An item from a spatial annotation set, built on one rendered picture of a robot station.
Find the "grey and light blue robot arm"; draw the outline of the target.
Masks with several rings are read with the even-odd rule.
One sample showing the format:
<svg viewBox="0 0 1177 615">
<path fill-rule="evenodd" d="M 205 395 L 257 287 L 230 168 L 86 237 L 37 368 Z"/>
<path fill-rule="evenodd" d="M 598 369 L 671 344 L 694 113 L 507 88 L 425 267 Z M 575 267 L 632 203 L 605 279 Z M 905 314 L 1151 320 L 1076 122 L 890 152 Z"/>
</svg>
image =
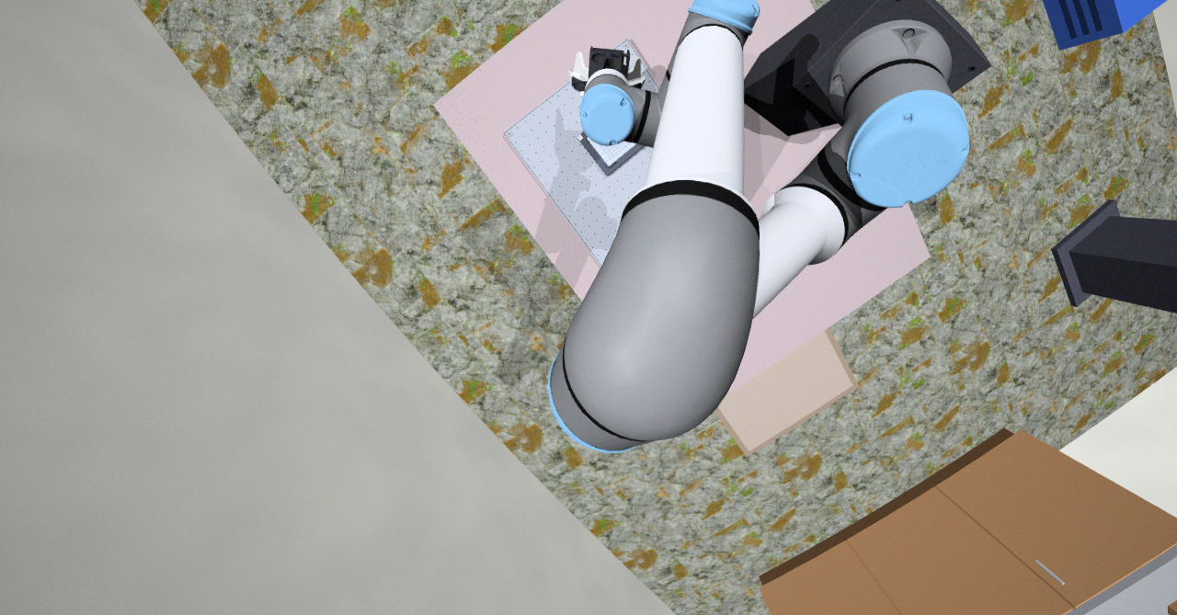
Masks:
<svg viewBox="0 0 1177 615">
<path fill-rule="evenodd" d="M 844 125 L 758 220 L 744 198 L 743 55 L 757 16 L 756 0 L 694 0 L 658 93 L 613 69 L 580 92 L 594 143 L 653 147 L 548 373 L 556 422 L 586 448 L 634 450 L 701 425 L 752 317 L 880 212 L 938 195 L 966 165 L 947 42 L 887 21 L 837 56 L 827 98 Z"/>
</svg>

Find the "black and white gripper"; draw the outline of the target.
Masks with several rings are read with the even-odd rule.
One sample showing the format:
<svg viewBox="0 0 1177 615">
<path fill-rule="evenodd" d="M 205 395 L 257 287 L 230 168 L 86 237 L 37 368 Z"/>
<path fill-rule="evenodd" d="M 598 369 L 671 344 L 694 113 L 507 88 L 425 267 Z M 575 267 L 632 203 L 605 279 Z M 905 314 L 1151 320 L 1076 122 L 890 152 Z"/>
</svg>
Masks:
<svg viewBox="0 0 1177 615">
<path fill-rule="evenodd" d="M 588 67 L 586 67 L 583 61 L 583 53 L 578 52 L 576 55 L 576 71 L 568 71 L 568 76 L 573 88 L 576 88 L 577 92 L 585 91 L 586 82 L 593 72 L 607 69 L 609 67 L 609 69 L 621 72 L 623 76 L 626 76 L 629 80 L 630 86 L 641 91 L 641 86 L 645 82 L 645 78 L 641 76 L 641 59 L 636 56 L 634 67 L 629 71 L 631 54 L 630 51 L 627 51 L 627 53 L 623 53 L 623 51 L 601 49 L 601 47 L 593 47 L 592 49 L 591 46 L 591 52 L 588 53 Z M 626 56 L 626 65 L 623 65 L 623 56 Z M 610 63 L 612 63 L 611 67 Z"/>
</svg>

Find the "dark grey rectangular frame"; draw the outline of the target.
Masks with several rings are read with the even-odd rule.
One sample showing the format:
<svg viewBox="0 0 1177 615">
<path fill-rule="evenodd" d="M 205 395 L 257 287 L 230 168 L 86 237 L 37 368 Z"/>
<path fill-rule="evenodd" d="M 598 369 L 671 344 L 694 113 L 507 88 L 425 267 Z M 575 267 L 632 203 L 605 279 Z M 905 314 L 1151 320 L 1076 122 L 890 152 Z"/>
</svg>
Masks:
<svg viewBox="0 0 1177 615">
<path fill-rule="evenodd" d="M 629 158 L 634 158 L 634 154 L 638 153 L 638 151 L 641 151 L 641 147 L 644 147 L 644 145 L 636 143 L 634 147 L 631 147 L 631 149 L 627 151 L 627 153 L 623 153 L 621 158 L 618 158 L 617 160 L 614 160 L 614 162 L 612 165 L 607 165 L 607 163 L 605 163 L 605 160 L 600 158 L 600 153 L 597 153 L 597 151 L 594 149 L 594 147 L 592 146 L 592 143 L 588 142 L 588 139 L 586 139 L 586 138 L 588 138 L 588 136 L 586 136 L 585 132 L 583 131 L 583 133 L 579 134 L 579 136 L 577 136 L 577 140 L 583 143 L 583 146 L 585 147 L 586 151 L 588 151 L 588 154 L 591 154 L 591 158 L 593 158 L 594 162 L 600 166 L 601 171 L 604 171 L 604 174 L 606 176 L 609 176 L 610 174 L 612 174 L 612 172 L 616 171 L 616 168 L 618 168 L 619 166 L 621 166 L 623 162 L 626 162 L 626 160 L 629 160 Z"/>
</svg>

